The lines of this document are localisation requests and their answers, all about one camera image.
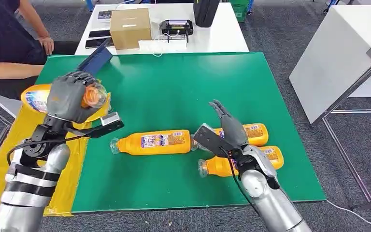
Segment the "green bin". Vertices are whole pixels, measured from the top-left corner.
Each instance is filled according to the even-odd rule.
[[[228,0],[228,2],[231,3],[231,5],[240,5],[240,6],[248,6],[249,0]]]
[[[243,22],[245,20],[245,16],[247,15],[248,6],[233,4],[232,8],[234,10],[235,16],[237,17],[237,21]]]

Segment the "robot finger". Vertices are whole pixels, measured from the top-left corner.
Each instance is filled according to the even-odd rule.
[[[209,102],[208,104],[217,112],[219,118],[224,116],[222,110],[214,102]]]
[[[223,114],[231,116],[229,114],[228,110],[223,106],[223,104],[221,104],[221,102],[219,100],[214,99],[214,103],[218,106],[218,108],[220,108],[220,110],[223,112]]]

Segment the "person's hand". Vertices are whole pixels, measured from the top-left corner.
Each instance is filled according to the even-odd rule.
[[[67,121],[82,123],[99,108],[82,107],[86,85],[95,81],[87,72],[71,72],[55,79],[47,97],[47,113]]]
[[[234,146],[248,144],[248,137],[243,125],[234,118],[220,101],[214,100],[209,103],[217,112],[221,120],[221,128],[224,131],[224,139]]]
[[[38,41],[41,43],[42,47],[45,49],[46,55],[51,55],[55,49],[55,43],[49,36],[38,37]]]

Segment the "black bag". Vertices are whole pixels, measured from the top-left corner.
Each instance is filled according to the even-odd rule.
[[[220,0],[194,0],[194,18],[197,26],[209,28],[213,24]]]

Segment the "orange bottle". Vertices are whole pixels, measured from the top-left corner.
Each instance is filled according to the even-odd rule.
[[[188,130],[163,130],[134,133],[122,139],[112,139],[113,154],[126,152],[131,155],[157,155],[187,153],[191,150]]]
[[[252,124],[244,124],[243,125],[245,132],[247,133],[248,143],[254,146],[263,146],[268,142],[268,131],[264,124],[262,123],[252,123]],[[224,137],[224,131],[222,128],[214,129],[214,132]],[[197,148],[202,150],[207,150],[203,146],[201,146],[197,141],[193,140],[193,148],[192,150],[196,150]]]
[[[284,165],[284,157],[282,152],[277,146],[263,146],[259,147],[271,161],[271,164],[275,169],[280,169]],[[233,170],[235,175],[238,175],[238,170],[235,167],[234,160],[231,160],[233,164]],[[229,161],[227,158],[221,158],[214,156],[208,160],[198,161],[199,172],[202,177],[207,175],[217,175],[220,177],[232,176],[231,168],[229,166]]]
[[[29,109],[47,113],[46,102],[50,87],[51,84],[31,86],[23,91],[21,100]],[[107,92],[101,84],[93,83],[86,87],[82,99],[82,107],[101,108],[106,102]]]

